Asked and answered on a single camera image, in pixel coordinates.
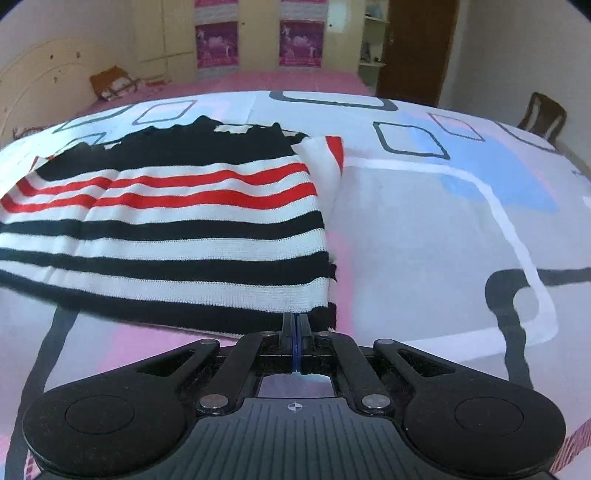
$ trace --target metal screw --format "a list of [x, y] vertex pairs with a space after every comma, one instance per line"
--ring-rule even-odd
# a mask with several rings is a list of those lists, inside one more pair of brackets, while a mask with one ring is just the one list
[[386, 395], [380, 395], [379, 393], [372, 393], [371, 395], [366, 395], [363, 397], [361, 401], [363, 405], [367, 408], [372, 409], [379, 409], [379, 408], [386, 408], [390, 405], [390, 399]]
[[205, 395], [204, 397], [201, 397], [199, 403], [204, 408], [211, 408], [212, 410], [215, 410], [217, 408], [225, 407], [228, 404], [228, 401], [228, 398], [226, 398], [224, 395], [213, 393], [211, 395]]

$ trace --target wooden door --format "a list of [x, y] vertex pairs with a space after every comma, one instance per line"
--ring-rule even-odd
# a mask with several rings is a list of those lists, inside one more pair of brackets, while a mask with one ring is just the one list
[[390, 0], [377, 95], [437, 106], [458, 0]]

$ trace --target bed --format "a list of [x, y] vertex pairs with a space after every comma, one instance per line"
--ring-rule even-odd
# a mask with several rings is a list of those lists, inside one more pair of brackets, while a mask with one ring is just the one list
[[55, 125], [78, 116], [146, 100], [248, 90], [302, 90], [369, 95], [357, 75], [318, 69], [233, 72], [218, 79], [144, 87], [111, 102], [97, 100], [89, 78], [119, 63], [116, 54], [87, 38], [64, 37], [37, 45], [0, 73], [0, 147], [14, 128]]
[[[250, 88], [263, 85], [260, 77], [241, 77]], [[223, 85], [207, 88], [217, 92]], [[148, 126], [188, 125], [200, 115], [339, 136], [345, 165], [326, 225], [337, 262], [336, 330], [360, 345], [394, 338], [535, 388], [567, 423], [553, 472], [586, 478], [587, 178], [544, 140], [457, 112], [352, 92], [187, 96], [183, 89], [194, 86], [171, 88], [175, 98], [166, 97], [169, 90], [105, 111], [95, 106], [89, 115], [13, 142], [0, 152], [2, 193], [40, 159], [80, 142], [112, 144]], [[9, 306], [0, 322], [0, 364], [10, 365], [0, 368], [0, 465], [12, 475], [35, 475], [15, 422], [40, 392], [203, 337], [72, 314], [5, 288], [0, 303]]]

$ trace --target shelf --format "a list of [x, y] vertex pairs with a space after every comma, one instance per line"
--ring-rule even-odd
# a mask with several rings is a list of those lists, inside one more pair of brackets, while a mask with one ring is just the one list
[[377, 67], [377, 68], [381, 68], [384, 65], [386, 65], [385, 63], [382, 63], [381, 61], [360, 61], [359, 62], [359, 66], [360, 67]]
[[382, 20], [381, 18], [375, 18], [375, 17], [365, 17], [366, 20], [369, 20], [370, 22], [376, 22], [376, 23], [381, 23], [384, 25], [388, 25], [389, 21], [388, 20]]

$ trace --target pillow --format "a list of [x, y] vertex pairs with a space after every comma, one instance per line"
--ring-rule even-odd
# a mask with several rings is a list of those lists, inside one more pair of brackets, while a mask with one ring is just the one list
[[41, 132], [51, 125], [45, 125], [44, 127], [16, 127], [12, 129], [12, 139], [18, 140], [20, 138], [28, 137], [29, 135]]
[[107, 101], [137, 92], [144, 86], [141, 80], [131, 78], [129, 73], [118, 66], [91, 76], [90, 84], [96, 96]]

